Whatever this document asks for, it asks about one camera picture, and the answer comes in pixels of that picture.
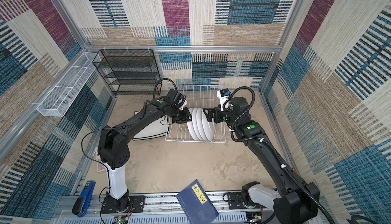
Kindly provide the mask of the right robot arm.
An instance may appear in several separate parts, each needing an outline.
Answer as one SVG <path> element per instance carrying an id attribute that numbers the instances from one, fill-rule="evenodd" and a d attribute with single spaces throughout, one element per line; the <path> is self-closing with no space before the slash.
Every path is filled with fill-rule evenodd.
<path id="1" fill-rule="evenodd" d="M 320 191 L 314 183 L 306 183 L 278 153 L 265 130 L 250 117 L 255 103 L 244 97 L 225 96 L 220 105 L 203 110 L 207 120 L 225 122 L 231 129 L 231 139 L 242 142 L 260 160 L 276 185 L 276 190 L 258 182 L 244 185 L 241 191 L 246 208 L 257 205 L 273 210 L 281 224 L 302 224 L 318 215 Z"/>

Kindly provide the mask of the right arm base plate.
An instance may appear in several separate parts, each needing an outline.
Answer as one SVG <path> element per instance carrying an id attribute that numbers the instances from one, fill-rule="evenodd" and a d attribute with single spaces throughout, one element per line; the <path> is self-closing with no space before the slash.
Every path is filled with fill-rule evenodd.
<path id="1" fill-rule="evenodd" d="M 225 192 L 223 200 L 228 203 L 230 210 L 261 209 L 273 206 L 272 197 L 265 193 L 256 192 L 253 197 L 254 199 L 250 197 L 247 191 L 243 190 L 241 192 Z"/>

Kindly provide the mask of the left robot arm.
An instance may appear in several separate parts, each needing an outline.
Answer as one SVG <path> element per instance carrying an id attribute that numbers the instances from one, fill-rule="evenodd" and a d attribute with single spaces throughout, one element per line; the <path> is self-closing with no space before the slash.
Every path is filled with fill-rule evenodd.
<path id="1" fill-rule="evenodd" d="M 129 191 L 125 183 L 125 165 L 130 159 L 128 143 L 160 118 L 169 117 L 178 124 L 190 122 L 191 114 L 186 105 L 186 96 L 171 89 L 166 96 L 146 101 L 143 109 L 125 122 L 101 130 L 97 152 L 102 164 L 108 168 L 106 206 L 116 208 L 119 213 L 129 209 Z"/>

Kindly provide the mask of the white square plate black rim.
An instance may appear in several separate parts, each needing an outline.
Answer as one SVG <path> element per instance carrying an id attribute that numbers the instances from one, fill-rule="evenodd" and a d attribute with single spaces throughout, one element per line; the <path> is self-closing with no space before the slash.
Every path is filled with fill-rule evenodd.
<path id="1" fill-rule="evenodd" d="M 132 140 L 133 141 L 149 140 L 149 139 L 165 137 L 166 135 L 167 135 L 167 133 L 165 132 L 165 133 L 161 133 L 161 134 L 151 135 L 151 136 L 148 136 L 148 137 L 140 137 L 140 138 L 134 137 Z"/>

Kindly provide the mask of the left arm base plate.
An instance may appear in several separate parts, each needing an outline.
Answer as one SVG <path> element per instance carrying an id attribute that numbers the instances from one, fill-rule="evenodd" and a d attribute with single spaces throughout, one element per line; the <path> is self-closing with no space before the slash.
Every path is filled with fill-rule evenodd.
<path id="1" fill-rule="evenodd" d="M 124 196 L 114 199 L 110 195 L 106 196 L 101 208 L 101 214 L 116 213 L 141 213 L 144 209 L 146 196 Z"/>

